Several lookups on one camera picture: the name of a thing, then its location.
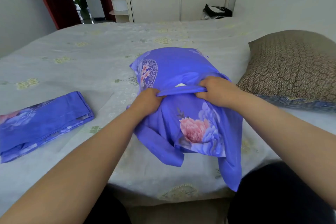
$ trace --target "black pants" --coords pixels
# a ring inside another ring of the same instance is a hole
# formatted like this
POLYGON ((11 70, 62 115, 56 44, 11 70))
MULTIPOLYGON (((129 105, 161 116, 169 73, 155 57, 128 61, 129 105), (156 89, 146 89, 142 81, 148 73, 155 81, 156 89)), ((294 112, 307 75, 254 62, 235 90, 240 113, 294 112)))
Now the black pants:
MULTIPOLYGON (((335 223, 333 209, 313 192, 285 163, 268 164, 251 171, 230 203, 229 224, 335 223)), ((124 206, 106 186, 85 224, 122 223, 130 219, 124 206)))

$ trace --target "floor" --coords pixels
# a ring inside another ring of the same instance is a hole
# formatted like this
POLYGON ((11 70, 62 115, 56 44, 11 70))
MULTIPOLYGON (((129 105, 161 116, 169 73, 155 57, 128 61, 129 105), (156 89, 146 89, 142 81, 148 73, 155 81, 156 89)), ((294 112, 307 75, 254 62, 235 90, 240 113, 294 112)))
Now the floor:
POLYGON ((224 224, 229 200, 211 199, 129 208, 132 224, 224 224))

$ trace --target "plant pot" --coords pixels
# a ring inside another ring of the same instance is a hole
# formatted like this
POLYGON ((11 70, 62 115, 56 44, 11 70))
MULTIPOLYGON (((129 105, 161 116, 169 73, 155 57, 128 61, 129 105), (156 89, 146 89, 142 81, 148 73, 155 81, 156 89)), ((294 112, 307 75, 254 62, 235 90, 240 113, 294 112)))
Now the plant pot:
POLYGON ((83 18, 83 20, 90 20, 90 14, 89 11, 87 9, 82 9, 81 11, 81 16, 83 18))

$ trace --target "person's right arm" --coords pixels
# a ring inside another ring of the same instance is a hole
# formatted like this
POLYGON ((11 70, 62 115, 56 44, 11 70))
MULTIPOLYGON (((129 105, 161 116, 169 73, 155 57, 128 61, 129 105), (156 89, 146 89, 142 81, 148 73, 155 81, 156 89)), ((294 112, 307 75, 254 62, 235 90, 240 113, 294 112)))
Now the person's right arm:
POLYGON ((321 198, 336 209, 336 136, 209 76, 201 81, 208 92, 196 96, 240 113, 258 135, 321 198))

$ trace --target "bed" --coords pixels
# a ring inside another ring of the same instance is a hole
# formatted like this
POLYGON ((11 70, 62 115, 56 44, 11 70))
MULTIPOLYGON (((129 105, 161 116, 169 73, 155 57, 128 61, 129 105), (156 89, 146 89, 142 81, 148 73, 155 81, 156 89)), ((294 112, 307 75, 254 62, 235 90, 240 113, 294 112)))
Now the bed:
MULTIPOLYGON (((336 40, 335 2, 237 0, 233 17, 194 22, 78 25, 38 39, 0 60, 0 113, 80 91, 96 118, 12 162, 0 164, 0 214, 66 154, 125 110, 138 83, 129 64, 161 47, 196 48, 237 83, 249 61, 248 42, 284 29, 336 40)), ((336 114, 285 109, 336 134, 336 114)), ((278 156, 243 121, 243 175, 278 156)), ((217 159, 186 154, 182 167, 161 163, 133 135, 109 183, 126 206, 230 197, 217 159)))

